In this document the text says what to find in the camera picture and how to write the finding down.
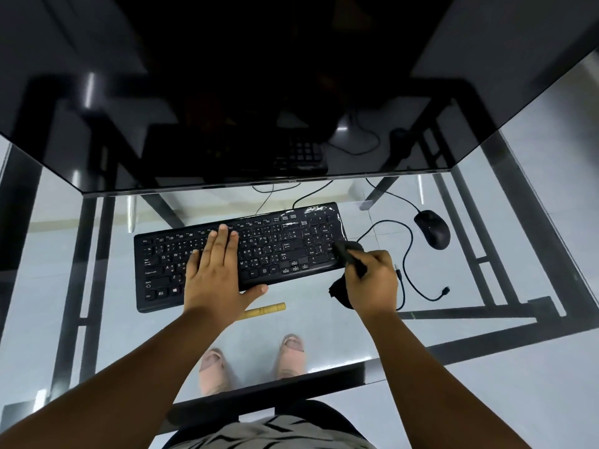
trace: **black handheld object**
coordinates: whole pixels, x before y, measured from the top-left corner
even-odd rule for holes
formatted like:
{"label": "black handheld object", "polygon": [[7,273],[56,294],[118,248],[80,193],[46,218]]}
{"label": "black handheld object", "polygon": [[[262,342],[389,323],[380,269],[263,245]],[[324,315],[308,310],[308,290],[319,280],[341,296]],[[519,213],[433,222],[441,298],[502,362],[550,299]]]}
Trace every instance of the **black handheld object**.
{"label": "black handheld object", "polygon": [[[345,266],[348,263],[353,264],[356,267],[356,273],[359,278],[363,278],[368,268],[364,265],[360,260],[351,255],[348,250],[359,250],[364,252],[363,247],[359,242],[356,241],[335,241],[333,243],[333,253],[339,259],[339,262]],[[340,279],[336,280],[333,285],[329,288],[329,294],[331,297],[336,298],[339,303],[347,307],[348,309],[353,309],[352,305],[349,302],[348,298],[348,289],[345,285],[345,274],[341,276]]]}
{"label": "black handheld object", "polygon": [[414,216],[414,222],[424,234],[426,242],[437,250],[443,250],[449,245],[451,232],[445,220],[431,210],[423,210]]}

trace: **computer mouse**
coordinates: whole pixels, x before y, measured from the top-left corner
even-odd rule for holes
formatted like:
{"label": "computer mouse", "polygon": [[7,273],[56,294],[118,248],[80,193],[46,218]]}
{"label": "computer mouse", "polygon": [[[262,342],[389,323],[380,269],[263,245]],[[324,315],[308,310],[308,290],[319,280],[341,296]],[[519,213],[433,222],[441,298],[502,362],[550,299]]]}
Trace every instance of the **computer mouse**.
{"label": "computer mouse", "polygon": [[449,245],[451,233],[449,227],[438,214],[431,210],[420,211],[414,216],[414,222],[424,234],[426,242],[437,250],[443,250]]}
{"label": "computer mouse", "polygon": [[354,265],[356,267],[356,273],[358,277],[363,278],[368,268],[366,268],[366,265],[364,265],[360,260],[351,255],[348,252],[348,249],[359,250],[364,252],[364,248],[360,245],[359,242],[356,241],[345,241],[344,239],[342,239],[333,243],[333,253],[337,258],[339,258],[341,264],[343,266],[347,265],[348,263]]}

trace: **yellow stick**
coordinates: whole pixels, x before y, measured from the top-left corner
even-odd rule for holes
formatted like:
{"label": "yellow stick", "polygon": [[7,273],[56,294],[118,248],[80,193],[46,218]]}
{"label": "yellow stick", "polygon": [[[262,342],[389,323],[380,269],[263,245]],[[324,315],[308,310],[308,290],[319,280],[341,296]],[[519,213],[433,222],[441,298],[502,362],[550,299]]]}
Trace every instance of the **yellow stick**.
{"label": "yellow stick", "polygon": [[260,315],[272,314],[274,312],[280,312],[285,309],[287,309],[285,302],[279,302],[278,304],[258,307],[257,309],[246,310],[245,312],[243,312],[241,317],[237,318],[237,321],[245,320],[246,318],[258,317]]}

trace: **black monitor screen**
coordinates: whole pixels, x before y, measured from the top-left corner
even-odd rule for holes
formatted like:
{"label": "black monitor screen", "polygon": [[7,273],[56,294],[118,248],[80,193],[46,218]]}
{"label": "black monitor screen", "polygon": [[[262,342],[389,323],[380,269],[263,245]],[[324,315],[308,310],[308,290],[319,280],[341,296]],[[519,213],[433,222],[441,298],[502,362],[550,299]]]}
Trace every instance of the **black monitor screen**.
{"label": "black monitor screen", "polygon": [[0,133],[88,195],[451,169],[599,0],[2,0]]}

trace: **person's right foot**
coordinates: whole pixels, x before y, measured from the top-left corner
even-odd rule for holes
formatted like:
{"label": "person's right foot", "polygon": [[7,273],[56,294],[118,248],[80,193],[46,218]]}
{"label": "person's right foot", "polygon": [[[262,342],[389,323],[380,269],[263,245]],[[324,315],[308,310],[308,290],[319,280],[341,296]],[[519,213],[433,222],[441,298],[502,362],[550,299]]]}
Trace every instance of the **person's right foot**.
{"label": "person's right foot", "polygon": [[220,350],[208,350],[202,356],[199,365],[199,389],[204,397],[231,389],[225,357]]}
{"label": "person's right foot", "polygon": [[303,341],[288,335],[283,339],[277,362],[277,379],[297,377],[305,373],[305,353]]}

